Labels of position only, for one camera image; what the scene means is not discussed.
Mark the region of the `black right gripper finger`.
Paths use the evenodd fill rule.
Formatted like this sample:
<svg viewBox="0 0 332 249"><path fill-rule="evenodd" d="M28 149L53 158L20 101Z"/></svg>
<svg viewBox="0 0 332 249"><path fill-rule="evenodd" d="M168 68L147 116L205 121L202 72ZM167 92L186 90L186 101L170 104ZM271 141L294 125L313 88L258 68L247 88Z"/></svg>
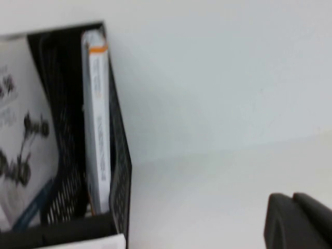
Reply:
<svg viewBox="0 0 332 249"><path fill-rule="evenodd" d="M272 193L264 240L266 248L331 248L331 209L305 193Z"/></svg>

